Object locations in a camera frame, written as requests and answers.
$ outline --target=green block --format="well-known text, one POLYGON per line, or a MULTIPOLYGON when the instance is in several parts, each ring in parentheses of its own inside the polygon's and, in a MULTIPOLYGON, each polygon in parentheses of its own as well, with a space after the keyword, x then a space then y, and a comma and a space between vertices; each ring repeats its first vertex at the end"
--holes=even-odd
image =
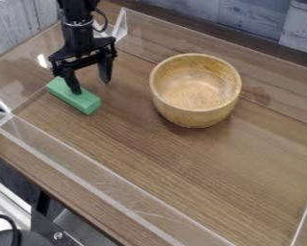
POLYGON ((101 105, 100 98, 81 88, 83 93, 75 95, 67 86, 63 78, 56 77, 48 84, 49 93, 63 102, 81 111, 84 114, 92 114, 101 105))

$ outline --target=robotic arm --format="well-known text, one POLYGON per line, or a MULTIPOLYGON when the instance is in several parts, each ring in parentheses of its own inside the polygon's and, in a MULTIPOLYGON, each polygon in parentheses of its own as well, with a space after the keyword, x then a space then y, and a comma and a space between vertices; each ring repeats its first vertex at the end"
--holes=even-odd
POLYGON ((73 94, 81 94, 81 87, 75 71, 97 64, 100 79, 105 84, 111 81, 113 60, 117 56, 113 37, 93 37, 92 12, 97 11, 108 21, 104 13, 96 8, 100 0, 57 0, 64 46, 51 56, 52 75, 64 78, 73 94))

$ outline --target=wooden table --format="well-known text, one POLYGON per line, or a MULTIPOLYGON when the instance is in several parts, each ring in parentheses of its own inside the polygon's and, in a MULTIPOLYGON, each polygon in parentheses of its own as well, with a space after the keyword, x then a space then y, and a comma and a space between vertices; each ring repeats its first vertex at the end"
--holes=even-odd
MULTIPOLYGON (((104 8, 113 18, 119 5, 104 8)), ((13 80, 17 89, 21 84, 20 97, 51 79, 33 60, 60 43, 55 26, 0 58, 0 82, 13 80)), ((271 47, 282 57, 284 48, 278 53, 271 47)), ((259 56, 234 54, 243 62, 259 56)), ((260 60, 264 72, 251 66, 234 114, 204 130, 176 127, 157 115, 148 87, 153 63, 121 51, 108 87, 97 83, 95 67, 79 72, 104 102, 95 115, 84 116, 44 90, 15 114, 234 244, 290 245, 307 206, 307 68, 268 57, 260 60)), ((0 158, 121 244, 169 245, 1 135, 0 158)), ((68 168, 80 172, 76 164, 68 168)), ((95 170, 81 172, 93 178, 95 170)))

